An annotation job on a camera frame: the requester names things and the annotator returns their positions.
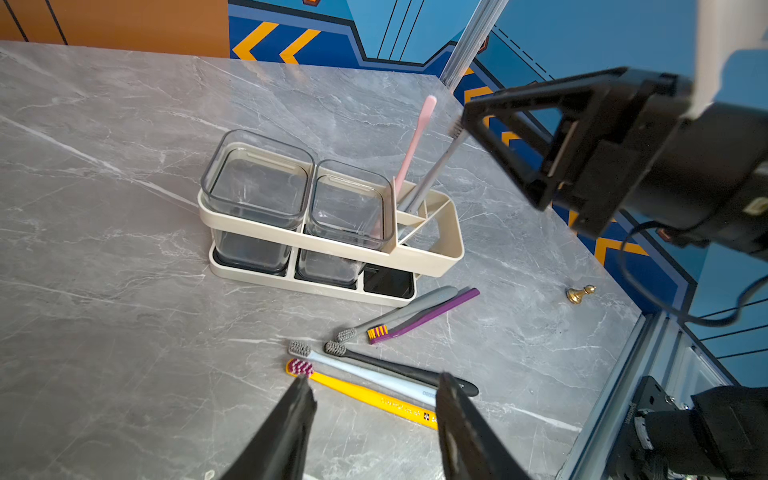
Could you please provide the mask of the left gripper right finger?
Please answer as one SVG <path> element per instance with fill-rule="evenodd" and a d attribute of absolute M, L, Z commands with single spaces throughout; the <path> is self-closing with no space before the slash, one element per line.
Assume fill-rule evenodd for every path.
<path fill-rule="evenodd" d="M 439 376 L 436 419 L 446 479 L 530 479 L 448 372 Z"/>

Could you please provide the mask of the light blue toothbrush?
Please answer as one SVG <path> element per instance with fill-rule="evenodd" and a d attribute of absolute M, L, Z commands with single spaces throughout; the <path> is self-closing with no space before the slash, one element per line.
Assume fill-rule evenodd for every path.
<path fill-rule="evenodd" d="M 462 117 L 458 117 L 449 130 L 449 136 L 452 142 L 442 156 L 433 164 L 427 174 L 419 183 L 408 193 L 404 200 L 398 206 L 398 209 L 404 213 L 417 214 L 420 204 L 427 197 L 430 189 L 436 182 L 441 171 L 447 165 L 454 153 L 459 149 L 463 142 L 469 136 L 467 130 L 463 127 Z"/>

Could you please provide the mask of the purple toothbrush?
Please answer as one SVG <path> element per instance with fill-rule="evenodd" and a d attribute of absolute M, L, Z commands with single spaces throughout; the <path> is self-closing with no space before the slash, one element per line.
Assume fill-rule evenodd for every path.
<path fill-rule="evenodd" d="M 410 331 L 461 306 L 462 304 L 478 297 L 479 295 L 480 295 L 480 291 L 477 288 L 464 289 L 451 300 L 448 300 L 431 309 L 428 309 L 424 313 L 417 314 L 415 317 L 405 321 L 403 324 L 398 325 L 391 331 L 387 331 L 386 333 L 379 334 L 379 333 L 374 333 L 373 330 L 370 330 L 369 343 L 371 345 L 374 345 L 390 339 L 404 336 Z"/>

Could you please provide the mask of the white toothbrush holder organizer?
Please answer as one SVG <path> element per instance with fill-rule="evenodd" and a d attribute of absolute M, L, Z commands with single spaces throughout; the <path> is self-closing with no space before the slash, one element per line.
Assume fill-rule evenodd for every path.
<path fill-rule="evenodd" d="M 447 195 L 402 212 L 384 176 L 246 130 L 222 137 L 197 202 L 211 271 L 260 286 L 400 307 L 465 251 Z"/>

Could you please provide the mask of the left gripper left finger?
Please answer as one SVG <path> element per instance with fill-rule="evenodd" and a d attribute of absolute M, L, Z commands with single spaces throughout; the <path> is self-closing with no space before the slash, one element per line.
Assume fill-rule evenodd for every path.
<path fill-rule="evenodd" d="M 302 479 L 316 411 L 309 378 L 299 375 L 221 479 Z"/>

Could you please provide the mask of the black toothbrush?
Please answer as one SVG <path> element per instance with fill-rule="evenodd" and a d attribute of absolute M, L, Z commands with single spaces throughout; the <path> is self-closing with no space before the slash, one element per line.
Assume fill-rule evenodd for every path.
<path fill-rule="evenodd" d="M 421 382 L 425 385 L 429 385 L 435 388 L 439 386 L 440 374 L 435 371 L 425 370 L 422 368 L 399 364 L 399 363 L 383 360 L 380 358 L 368 356 L 365 354 L 361 354 L 361 353 L 349 350 L 345 345 L 341 343 L 333 342 L 333 341 L 326 342 L 323 346 L 323 350 L 326 354 L 329 354 L 335 357 L 340 357 L 340 358 L 352 359 L 368 365 L 380 367 L 387 371 L 407 377 L 411 380 Z"/>

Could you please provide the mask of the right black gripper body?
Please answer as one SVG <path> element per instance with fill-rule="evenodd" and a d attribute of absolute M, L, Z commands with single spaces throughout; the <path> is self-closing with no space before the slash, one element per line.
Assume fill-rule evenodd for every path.
<path fill-rule="evenodd" d="M 679 246 L 767 256 L 767 114 L 717 102 L 685 116 L 683 77 L 615 68 L 550 81 L 561 120 L 544 168 L 576 231 L 600 235 L 622 208 Z"/>

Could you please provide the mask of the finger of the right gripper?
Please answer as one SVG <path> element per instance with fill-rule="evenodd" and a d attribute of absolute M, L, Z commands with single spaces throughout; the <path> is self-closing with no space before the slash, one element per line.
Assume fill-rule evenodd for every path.
<path fill-rule="evenodd" d="M 533 150 L 547 150 L 554 134 L 527 123 L 527 112 L 556 109 L 561 119 L 578 119 L 587 109 L 596 86 L 624 75 L 626 67 L 616 67 L 587 74 L 498 90 L 475 98 L 464 105 L 460 126 L 490 150 L 490 142 L 481 132 L 484 119 L 493 116 L 525 141 Z"/>
<path fill-rule="evenodd" d="M 563 203 L 563 182 L 550 172 L 558 169 L 555 156 L 562 147 L 560 138 L 513 134 L 505 143 L 495 134 L 474 134 L 473 137 L 535 209 L 543 211 L 550 204 Z"/>

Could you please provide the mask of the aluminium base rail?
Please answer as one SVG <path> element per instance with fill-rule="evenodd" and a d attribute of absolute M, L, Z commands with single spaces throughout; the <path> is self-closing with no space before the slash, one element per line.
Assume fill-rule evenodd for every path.
<path fill-rule="evenodd" d="M 597 403 L 557 473 L 558 479 L 607 479 L 609 454 L 644 377 L 652 377 L 660 404 L 693 406 L 695 394 L 738 381 L 692 334 L 664 312 L 642 315 Z"/>

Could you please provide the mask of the pink toothbrush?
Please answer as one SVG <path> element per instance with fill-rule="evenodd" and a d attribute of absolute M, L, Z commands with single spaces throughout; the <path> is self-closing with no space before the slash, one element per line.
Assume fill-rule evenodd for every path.
<path fill-rule="evenodd" d="M 421 111 L 418 116 L 417 125 L 414 130 L 412 139 L 410 141 L 410 144 L 408 146 L 406 155 L 404 157 L 404 160 L 401 164 L 401 167 L 397 173 L 397 175 L 394 178 L 394 191 L 396 196 L 399 196 L 399 192 L 403 186 L 403 183 L 406 179 L 407 172 L 409 170 L 410 164 L 413 160 L 413 157 L 415 155 L 417 146 L 419 144 L 419 141 L 424 133 L 424 131 L 427 129 L 431 117 L 433 115 L 434 109 L 437 105 L 437 98 L 434 95 L 428 95 L 422 105 Z"/>

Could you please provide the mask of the right aluminium corner post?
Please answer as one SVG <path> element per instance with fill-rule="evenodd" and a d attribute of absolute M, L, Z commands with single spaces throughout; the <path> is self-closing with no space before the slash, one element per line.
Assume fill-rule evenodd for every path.
<path fill-rule="evenodd" d="M 481 0 L 478 3 L 439 77 L 451 92 L 458 87 L 507 4 L 508 0 Z"/>

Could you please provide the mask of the small brass pawn knob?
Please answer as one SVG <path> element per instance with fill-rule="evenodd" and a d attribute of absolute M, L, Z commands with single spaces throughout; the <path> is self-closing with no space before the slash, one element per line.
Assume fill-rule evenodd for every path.
<path fill-rule="evenodd" d="M 586 296 L 592 295 L 595 292 L 596 287 L 594 285 L 586 285 L 581 289 L 569 288 L 566 291 L 566 297 L 572 304 L 579 305 Z"/>

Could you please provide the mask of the yellow toothbrush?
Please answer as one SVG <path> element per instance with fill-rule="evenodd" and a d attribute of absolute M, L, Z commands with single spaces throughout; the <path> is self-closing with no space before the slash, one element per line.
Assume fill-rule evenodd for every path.
<path fill-rule="evenodd" d="M 285 371 L 294 377 L 305 375 L 310 380 L 315 381 L 320 385 L 364 404 L 413 423 L 431 428 L 432 430 L 438 430 L 437 416 L 434 412 L 366 387 L 345 382 L 321 373 L 316 373 L 314 367 L 308 361 L 291 359 L 286 364 Z"/>

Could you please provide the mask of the grey white toothbrush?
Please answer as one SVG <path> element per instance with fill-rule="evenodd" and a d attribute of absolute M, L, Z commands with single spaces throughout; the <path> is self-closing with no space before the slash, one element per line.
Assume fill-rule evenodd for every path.
<path fill-rule="evenodd" d="M 344 362 L 338 358 L 315 352 L 308 344 L 296 340 L 289 341 L 288 352 L 310 362 L 327 365 L 365 379 L 425 405 L 436 406 L 437 390 L 431 386 Z"/>

